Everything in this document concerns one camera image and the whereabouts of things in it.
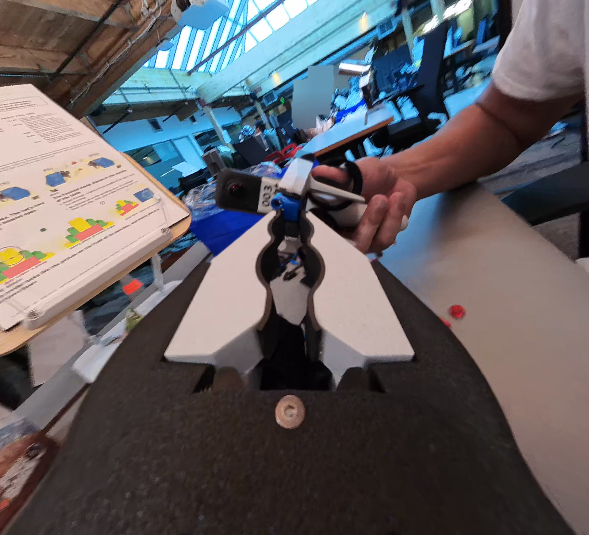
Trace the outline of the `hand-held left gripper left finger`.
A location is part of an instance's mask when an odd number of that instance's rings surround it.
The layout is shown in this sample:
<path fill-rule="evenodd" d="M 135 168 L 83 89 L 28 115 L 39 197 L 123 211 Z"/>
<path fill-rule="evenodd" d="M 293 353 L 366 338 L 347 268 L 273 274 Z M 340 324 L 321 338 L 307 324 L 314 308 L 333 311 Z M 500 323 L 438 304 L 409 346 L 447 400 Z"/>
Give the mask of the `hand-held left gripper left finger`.
<path fill-rule="evenodd" d="M 268 301 L 268 284 L 257 270 L 272 241 L 265 215 L 216 256 L 170 341 L 170 362 L 231 367 L 248 375 L 263 358 L 257 331 Z"/>

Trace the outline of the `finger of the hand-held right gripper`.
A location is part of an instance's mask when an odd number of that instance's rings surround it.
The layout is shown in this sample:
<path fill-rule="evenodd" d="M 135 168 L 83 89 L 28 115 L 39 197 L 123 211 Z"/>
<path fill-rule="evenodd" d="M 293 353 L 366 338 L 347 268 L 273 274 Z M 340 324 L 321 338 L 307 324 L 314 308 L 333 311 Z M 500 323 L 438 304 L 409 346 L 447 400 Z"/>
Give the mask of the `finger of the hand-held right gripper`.
<path fill-rule="evenodd" d="M 302 276 L 295 276 L 292 279 L 284 280 L 284 277 L 281 276 L 270 282 L 271 294 L 278 316 L 292 325 L 301 325 L 307 311 L 310 288 L 302 282 L 302 279 Z"/>
<path fill-rule="evenodd" d="M 304 197 L 310 189 L 310 179 L 315 162 L 314 154 L 294 157 L 278 184 L 277 192 L 294 198 Z"/>

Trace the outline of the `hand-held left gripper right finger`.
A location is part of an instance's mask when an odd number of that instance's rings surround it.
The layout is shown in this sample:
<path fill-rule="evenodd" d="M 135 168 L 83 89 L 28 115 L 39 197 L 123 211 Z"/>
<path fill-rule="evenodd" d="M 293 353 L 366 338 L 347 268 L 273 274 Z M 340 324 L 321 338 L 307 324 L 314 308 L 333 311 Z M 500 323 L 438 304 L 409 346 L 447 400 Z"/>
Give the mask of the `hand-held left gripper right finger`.
<path fill-rule="evenodd" d="M 414 349 L 368 257 L 312 213 L 301 217 L 300 234 L 310 360 L 329 370 L 334 386 L 349 369 L 411 361 Z"/>

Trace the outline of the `person's right forearm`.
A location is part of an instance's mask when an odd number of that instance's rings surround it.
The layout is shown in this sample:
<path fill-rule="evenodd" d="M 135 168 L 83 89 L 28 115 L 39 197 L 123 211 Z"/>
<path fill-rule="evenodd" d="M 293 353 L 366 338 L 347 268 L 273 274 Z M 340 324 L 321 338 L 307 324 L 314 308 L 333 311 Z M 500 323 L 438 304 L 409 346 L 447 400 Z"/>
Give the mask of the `person's right forearm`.
<path fill-rule="evenodd" d="M 426 141 L 392 156 L 391 163 L 418 199 L 452 190 L 502 170 L 582 99 L 582 92 L 514 97 L 492 79 L 475 103 Z"/>

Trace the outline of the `person's right hand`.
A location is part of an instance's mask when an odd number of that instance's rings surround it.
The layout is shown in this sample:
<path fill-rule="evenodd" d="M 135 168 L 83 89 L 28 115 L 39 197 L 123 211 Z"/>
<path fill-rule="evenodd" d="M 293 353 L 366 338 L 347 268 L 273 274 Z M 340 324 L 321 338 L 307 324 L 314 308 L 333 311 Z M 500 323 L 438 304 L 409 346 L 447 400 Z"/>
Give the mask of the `person's right hand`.
<path fill-rule="evenodd" d="M 363 178 L 364 214 L 354 230 L 345 231 L 363 254 L 380 254 L 395 244 L 416 202 L 416 187 L 401 178 L 392 157 L 365 157 L 355 164 Z"/>

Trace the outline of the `clear plastic bag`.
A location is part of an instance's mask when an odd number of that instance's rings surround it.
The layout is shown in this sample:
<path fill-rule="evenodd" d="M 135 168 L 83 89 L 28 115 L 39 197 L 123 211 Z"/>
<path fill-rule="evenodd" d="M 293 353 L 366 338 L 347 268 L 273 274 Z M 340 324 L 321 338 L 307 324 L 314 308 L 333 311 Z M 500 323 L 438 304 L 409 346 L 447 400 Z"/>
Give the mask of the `clear plastic bag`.
<path fill-rule="evenodd" d="M 282 178 L 283 176 L 283 170 L 277 164 L 270 162 L 250 166 L 239 171 L 259 177 Z M 183 203 L 190 210 L 193 222 L 198 222 L 224 212 L 223 209 L 217 206 L 215 200 L 216 181 L 199 185 L 187 192 L 184 197 Z"/>

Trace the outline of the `blue plastic bin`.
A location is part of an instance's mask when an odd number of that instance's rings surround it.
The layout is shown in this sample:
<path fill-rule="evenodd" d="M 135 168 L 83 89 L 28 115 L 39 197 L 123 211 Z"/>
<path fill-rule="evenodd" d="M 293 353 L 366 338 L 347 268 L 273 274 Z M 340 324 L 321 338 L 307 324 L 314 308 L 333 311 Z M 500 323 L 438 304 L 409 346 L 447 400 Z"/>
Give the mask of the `blue plastic bin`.
<path fill-rule="evenodd" d="M 215 256 L 256 225 L 261 215 L 220 210 L 202 217 L 192 217 L 190 231 Z"/>

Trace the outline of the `instruction sheet on board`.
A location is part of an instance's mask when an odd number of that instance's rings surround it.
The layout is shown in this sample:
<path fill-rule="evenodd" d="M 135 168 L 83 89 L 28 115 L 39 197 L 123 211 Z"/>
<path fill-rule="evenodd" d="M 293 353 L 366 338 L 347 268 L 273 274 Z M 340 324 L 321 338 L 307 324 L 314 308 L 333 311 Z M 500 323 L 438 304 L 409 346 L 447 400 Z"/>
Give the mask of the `instruction sheet on board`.
<path fill-rule="evenodd" d="M 163 220 L 152 226 L 149 232 L 137 234 L 133 242 L 126 242 L 125 251 L 109 251 L 96 266 L 65 284 L 61 293 L 37 300 L 25 310 L 15 301 L 13 305 L 24 313 L 25 318 L 9 330 L 1 330 L 1 356 L 19 350 L 187 232 L 191 216 L 185 204 L 135 161 L 129 158 L 128 162 L 158 189 L 153 207 L 147 207 L 147 210 L 158 211 Z"/>

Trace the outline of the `wooden top table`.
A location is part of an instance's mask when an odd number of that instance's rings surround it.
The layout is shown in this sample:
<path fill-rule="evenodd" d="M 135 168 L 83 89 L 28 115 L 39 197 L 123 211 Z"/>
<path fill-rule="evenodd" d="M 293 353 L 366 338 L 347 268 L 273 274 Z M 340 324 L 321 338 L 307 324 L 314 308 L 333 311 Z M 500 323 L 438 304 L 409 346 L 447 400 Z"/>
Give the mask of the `wooden top table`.
<path fill-rule="evenodd" d="M 350 119 L 340 122 L 331 129 L 320 133 L 309 141 L 303 148 L 304 154 L 316 157 L 326 156 L 336 150 L 343 149 L 353 142 L 364 141 L 369 134 L 388 126 L 394 122 L 393 114 L 374 112 L 367 118 Z"/>

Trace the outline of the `white board stand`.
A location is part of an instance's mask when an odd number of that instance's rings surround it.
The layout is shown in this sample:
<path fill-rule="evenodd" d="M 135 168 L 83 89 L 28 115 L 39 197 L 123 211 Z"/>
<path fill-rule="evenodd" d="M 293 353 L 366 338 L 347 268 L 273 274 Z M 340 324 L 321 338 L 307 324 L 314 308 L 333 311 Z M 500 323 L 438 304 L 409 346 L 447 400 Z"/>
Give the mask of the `white board stand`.
<path fill-rule="evenodd" d="M 120 344 L 128 337 L 147 315 L 158 306 L 164 298 L 185 280 L 189 270 L 175 271 L 172 275 L 163 272 L 158 256 L 151 258 L 154 280 L 148 288 L 142 290 L 127 308 L 115 318 L 115 322 L 101 331 L 98 338 L 74 362 L 72 370 L 85 384 L 92 384 L 106 366 Z"/>

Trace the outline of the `black office chair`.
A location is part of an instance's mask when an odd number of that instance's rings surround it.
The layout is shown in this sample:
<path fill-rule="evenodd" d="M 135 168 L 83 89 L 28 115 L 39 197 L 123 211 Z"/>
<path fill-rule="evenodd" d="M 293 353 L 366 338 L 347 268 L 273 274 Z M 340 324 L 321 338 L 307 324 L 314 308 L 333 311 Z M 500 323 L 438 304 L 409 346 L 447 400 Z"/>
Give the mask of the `black office chair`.
<path fill-rule="evenodd" d="M 408 68 L 402 71 L 401 63 L 394 62 L 393 53 L 373 60 L 376 92 L 383 93 L 383 99 L 394 106 L 399 98 L 408 98 L 422 122 L 427 122 L 431 114 L 449 119 L 442 87 L 447 34 L 448 23 L 443 22 L 424 36 L 421 64 L 415 72 Z"/>

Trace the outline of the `laminated instruction sheet panel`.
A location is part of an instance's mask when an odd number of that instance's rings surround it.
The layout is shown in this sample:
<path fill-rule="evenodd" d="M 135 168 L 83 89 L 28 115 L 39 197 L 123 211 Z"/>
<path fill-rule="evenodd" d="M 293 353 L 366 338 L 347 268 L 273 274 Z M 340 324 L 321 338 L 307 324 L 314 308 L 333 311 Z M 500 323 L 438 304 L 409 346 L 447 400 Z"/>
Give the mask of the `laminated instruction sheet panel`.
<path fill-rule="evenodd" d="M 1 329 L 163 220 L 129 158 L 30 84 L 1 87 Z"/>

